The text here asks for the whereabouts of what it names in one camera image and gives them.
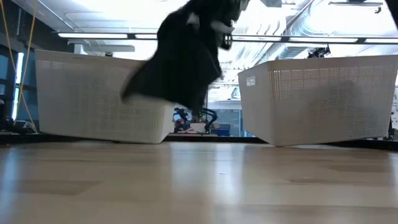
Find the metal frame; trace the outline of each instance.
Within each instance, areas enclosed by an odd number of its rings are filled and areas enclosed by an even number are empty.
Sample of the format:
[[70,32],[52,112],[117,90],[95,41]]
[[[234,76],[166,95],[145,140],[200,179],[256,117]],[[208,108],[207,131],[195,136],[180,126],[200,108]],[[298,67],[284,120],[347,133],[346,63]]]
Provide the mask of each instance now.
[[[126,38],[96,38],[96,37],[61,37],[68,40],[157,40],[154,33],[88,33],[88,32],[59,32],[56,34],[121,34]],[[234,42],[246,43],[293,43],[293,44],[350,44],[350,45],[398,45],[398,37],[317,37],[317,36],[284,36],[284,35],[232,35]]]

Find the yellow cable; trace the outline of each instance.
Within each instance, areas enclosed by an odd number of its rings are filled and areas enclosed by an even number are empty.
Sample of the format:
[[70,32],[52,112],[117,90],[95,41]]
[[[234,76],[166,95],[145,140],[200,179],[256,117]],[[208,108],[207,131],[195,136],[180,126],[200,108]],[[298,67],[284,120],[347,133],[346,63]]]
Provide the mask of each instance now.
[[[29,111],[29,109],[28,109],[28,106],[27,106],[27,103],[26,103],[26,100],[25,100],[25,97],[24,97],[24,94],[23,94],[22,91],[23,91],[23,87],[24,87],[25,74],[26,74],[26,71],[27,71],[27,64],[28,64],[28,60],[29,60],[30,45],[31,45],[31,43],[32,43],[33,30],[34,30],[35,19],[36,19],[36,12],[37,12],[37,3],[38,3],[38,0],[35,0],[35,7],[34,7],[34,13],[33,13],[32,28],[31,28],[31,30],[30,30],[30,38],[29,38],[29,44],[28,44],[28,51],[27,51],[27,57],[26,57],[26,62],[25,62],[25,71],[24,71],[24,74],[23,74],[23,76],[22,76],[22,77],[23,77],[22,82],[19,84],[19,91],[20,91],[20,92],[19,92],[19,100],[18,100],[18,106],[17,106],[17,110],[18,110],[18,109],[19,109],[19,105],[20,105],[20,103],[21,103],[21,97],[22,97],[22,100],[24,101],[24,104],[25,104],[25,108],[26,108],[27,114],[28,114],[29,119],[30,119],[30,122],[32,123],[33,129],[34,129],[34,131],[35,131],[36,133],[37,133],[36,126],[35,126],[35,123],[33,122],[33,119],[32,119],[32,117],[31,117],[31,115],[30,115],[30,111]],[[17,70],[16,70],[16,65],[15,65],[14,57],[13,57],[13,55],[12,55],[11,43],[10,43],[10,38],[9,38],[9,33],[8,33],[8,28],[7,28],[6,14],[5,14],[4,4],[3,4],[3,1],[2,1],[2,0],[0,0],[0,5],[1,5],[2,18],[3,18],[3,21],[4,21],[4,28],[5,28],[5,30],[6,30],[6,37],[7,37],[8,49],[9,49],[9,52],[10,52],[10,58],[11,58],[12,66],[14,67],[14,72],[15,72],[15,74],[16,74],[16,73],[17,73]]]

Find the black fabric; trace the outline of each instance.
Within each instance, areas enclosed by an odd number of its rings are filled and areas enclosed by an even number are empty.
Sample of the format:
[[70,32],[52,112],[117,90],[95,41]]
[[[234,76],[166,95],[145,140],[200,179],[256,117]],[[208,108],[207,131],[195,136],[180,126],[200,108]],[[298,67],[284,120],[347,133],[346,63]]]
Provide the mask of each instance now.
[[[219,20],[230,26],[229,17],[236,16],[230,11],[239,1],[231,2],[191,0],[169,14],[159,27],[155,55],[126,80],[122,100],[141,94],[200,109],[208,85],[221,76],[216,32],[210,23]],[[200,18],[199,30],[187,24],[191,13]]]
[[391,11],[392,18],[398,27],[398,0],[386,0],[388,8]]

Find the white plastic basket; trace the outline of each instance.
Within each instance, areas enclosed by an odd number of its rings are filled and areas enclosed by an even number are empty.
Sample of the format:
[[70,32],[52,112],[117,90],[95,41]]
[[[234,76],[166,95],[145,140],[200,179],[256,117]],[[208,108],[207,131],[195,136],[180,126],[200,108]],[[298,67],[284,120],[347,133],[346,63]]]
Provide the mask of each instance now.
[[36,50],[40,131],[113,141],[160,143],[173,131],[174,104],[119,92],[142,61]]
[[243,126],[275,146],[387,135],[398,56],[278,60],[239,73]]

